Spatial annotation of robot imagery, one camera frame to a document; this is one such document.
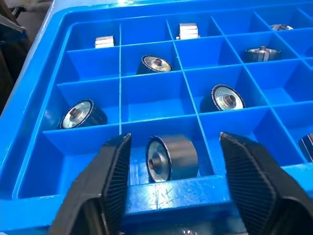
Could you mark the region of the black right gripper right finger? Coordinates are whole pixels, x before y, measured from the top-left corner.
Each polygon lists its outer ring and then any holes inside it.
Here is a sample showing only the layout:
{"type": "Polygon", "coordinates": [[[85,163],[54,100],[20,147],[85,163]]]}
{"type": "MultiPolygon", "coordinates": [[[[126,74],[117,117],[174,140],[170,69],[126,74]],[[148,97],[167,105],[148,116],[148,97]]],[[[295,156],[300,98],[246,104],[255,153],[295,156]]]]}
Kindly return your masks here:
{"type": "Polygon", "coordinates": [[[265,147],[220,133],[232,200],[249,235],[313,235],[313,201],[265,147]]]}

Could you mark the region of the blue compartment tray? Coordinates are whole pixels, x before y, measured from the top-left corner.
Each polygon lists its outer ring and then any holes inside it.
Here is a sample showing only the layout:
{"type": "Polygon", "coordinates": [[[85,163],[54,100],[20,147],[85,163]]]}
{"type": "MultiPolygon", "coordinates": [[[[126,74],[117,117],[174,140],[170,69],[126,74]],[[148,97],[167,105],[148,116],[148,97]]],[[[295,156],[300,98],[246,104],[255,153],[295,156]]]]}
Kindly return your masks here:
{"type": "Polygon", "coordinates": [[[0,117],[0,232],[47,235],[72,182],[101,145],[131,133],[129,234],[244,230],[228,190],[220,132],[264,145],[313,199],[313,163],[298,142],[313,133],[313,0],[149,1],[76,6],[55,13],[0,117]],[[179,24],[199,38],[177,40],[179,24]],[[272,24],[293,30],[274,31],[272,24]],[[95,48],[97,37],[114,46],[95,48]],[[281,51],[249,63],[246,49],[281,51]],[[153,55],[172,71],[136,74],[153,55]],[[236,90],[246,107],[200,112],[214,86],[236,90]],[[83,99],[106,125],[60,129],[83,99]],[[146,167],[149,138],[182,134],[196,148],[195,178],[154,183],[146,167]]]}

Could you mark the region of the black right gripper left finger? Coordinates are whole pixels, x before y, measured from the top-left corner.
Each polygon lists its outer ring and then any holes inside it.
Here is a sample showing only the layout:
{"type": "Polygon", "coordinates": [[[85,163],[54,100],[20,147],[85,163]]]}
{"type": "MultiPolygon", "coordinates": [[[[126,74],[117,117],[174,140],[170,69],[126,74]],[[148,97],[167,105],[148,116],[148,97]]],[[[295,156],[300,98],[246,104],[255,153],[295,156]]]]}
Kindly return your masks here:
{"type": "Polygon", "coordinates": [[[52,223],[52,235],[119,235],[125,212],[132,135],[105,142],[76,177],[52,223]]]}

